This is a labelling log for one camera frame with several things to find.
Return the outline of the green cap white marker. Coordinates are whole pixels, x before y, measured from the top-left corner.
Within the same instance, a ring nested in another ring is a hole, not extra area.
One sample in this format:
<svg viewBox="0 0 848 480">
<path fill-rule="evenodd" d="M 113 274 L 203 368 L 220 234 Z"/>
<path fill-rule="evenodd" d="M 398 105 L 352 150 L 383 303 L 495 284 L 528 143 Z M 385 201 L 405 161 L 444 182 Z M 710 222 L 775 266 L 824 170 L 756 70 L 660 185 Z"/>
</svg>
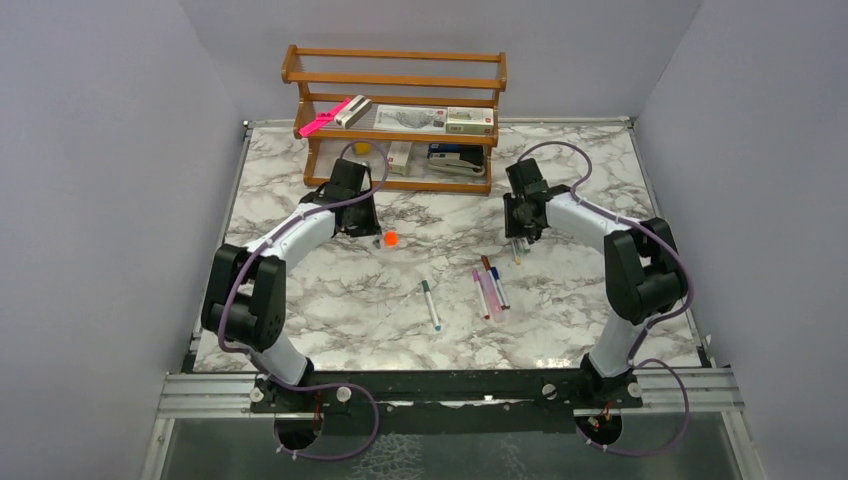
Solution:
<svg viewBox="0 0 848 480">
<path fill-rule="evenodd" d="M 522 250 L 520 242 L 517 238 L 513 238 L 510 240 L 511 247 L 513 251 L 513 260 L 516 265 L 520 265 L 522 262 Z"/>
</svg>

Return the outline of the brown cap white marker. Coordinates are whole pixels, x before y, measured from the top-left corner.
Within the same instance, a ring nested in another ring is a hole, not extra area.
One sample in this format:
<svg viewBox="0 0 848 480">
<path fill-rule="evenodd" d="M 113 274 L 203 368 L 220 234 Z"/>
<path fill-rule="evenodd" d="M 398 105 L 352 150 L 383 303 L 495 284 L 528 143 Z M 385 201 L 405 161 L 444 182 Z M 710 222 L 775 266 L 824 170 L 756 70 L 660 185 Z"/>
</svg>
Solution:
<svg viewBox="0 0 848 480">
<path fill-rule="evenodd" d="M 490 263 L 490 260 L 489 260 L 489 258 L 488 258 L 486 255 L 482 255 L 482 256 L 481 256 L 481 261 L 482 261 L 483 266 L 484 266 L 485 270 L 487 271 L 488 277 L 489 277 L 489 279 L 490 279 L 490 281 L 491 281 L 491 283 L 492 283 L 492 285 L 493 285 L 493 288 L 494 288 L 494 291 L 495 291 L 496 297 L 498 298 L 499 305 L 500 305 L 501 309 L 502 309 L 502 310 L 504 310 L 504 309 L 502 308 L 502 306 L 501 306 L 501 300 L 500 300 L 499 295 L 498 295 L 498 293 L 497 293 L 497 291 L 496 291 L 495 284 L 494 284 L 494 281 L 493 281 L 492 276 L 491 276 L 491 273 L 490 273 L 490 268 L 492 267 L 492 265 L 491 265 L 491 263 Z"/>
</svg>

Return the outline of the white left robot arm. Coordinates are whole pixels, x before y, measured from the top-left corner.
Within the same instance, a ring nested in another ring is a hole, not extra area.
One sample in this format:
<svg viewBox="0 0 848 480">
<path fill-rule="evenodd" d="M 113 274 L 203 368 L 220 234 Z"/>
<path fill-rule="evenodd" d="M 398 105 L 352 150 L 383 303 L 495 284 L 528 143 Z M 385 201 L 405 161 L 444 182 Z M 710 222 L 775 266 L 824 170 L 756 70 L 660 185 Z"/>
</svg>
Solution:
<svg viewBox="0 0 848 480">
<path fill-rule="evenodd" d="M 313 401 L 311 361 L 283 332 L 286 283 L 295 266 L 339 234 L 374 236 L 376 215 L 369 167 L 339 158 L 328 181 L 303 196 L 294 212 L 244 246 L 223 244 L 214 255 L 200 314 L 221 349 L 248 356 L 275 378 L 276 396 L 298 411 Z"/>
</svg>

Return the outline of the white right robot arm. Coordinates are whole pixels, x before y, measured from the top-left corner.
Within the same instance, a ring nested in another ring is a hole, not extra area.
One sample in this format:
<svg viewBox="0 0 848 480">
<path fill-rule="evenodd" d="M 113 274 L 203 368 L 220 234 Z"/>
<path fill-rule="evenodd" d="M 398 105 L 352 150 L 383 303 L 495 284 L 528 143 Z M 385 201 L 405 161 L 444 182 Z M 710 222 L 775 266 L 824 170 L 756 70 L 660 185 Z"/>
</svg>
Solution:
<svg viewBox="0 0 848 480">
<path fill-rule="evenodd" d="M 577 199 L 566 185 L 549 185 L 533 158 L 507 167 L 506 176 L 511 187 L 503 197 L 507 238 L 533 244 L 552 229 L 603 257 L 610 317 L 582 359 L 576 383 L 579 398 L 600 407 L 626 384 L 649 322 L 689 293 L 671 229 L 663 219 L 638 222 Z"/>
</svg>

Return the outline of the teal cap white marker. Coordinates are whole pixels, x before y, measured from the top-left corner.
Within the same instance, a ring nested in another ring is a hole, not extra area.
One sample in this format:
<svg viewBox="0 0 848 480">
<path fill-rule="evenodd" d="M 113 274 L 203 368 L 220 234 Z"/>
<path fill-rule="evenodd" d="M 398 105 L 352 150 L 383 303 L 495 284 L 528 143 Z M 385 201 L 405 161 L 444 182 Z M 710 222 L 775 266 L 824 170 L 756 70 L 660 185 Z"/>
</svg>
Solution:
<svg viewBox="0 0 848 480">
<path fill-rule="evenodd" d="M 429 314 L 430 320 L 433 324 L 433 328 L 436 332 L 440 332 L 442 330 L 442 324 L 441 324 L 441 320 L 440 320 L 440 317 L 438 315 L 438 311 L 437 311 L 435 303 L 434 303 L 434 298 L 433 298 L 433 295 L 432 295 L 430 285 L 429 285 L 427 280 L 422 280 L 421 286 L 422 286 L 422 290 L 423 290 L 428 314 Z"/>
</svg>

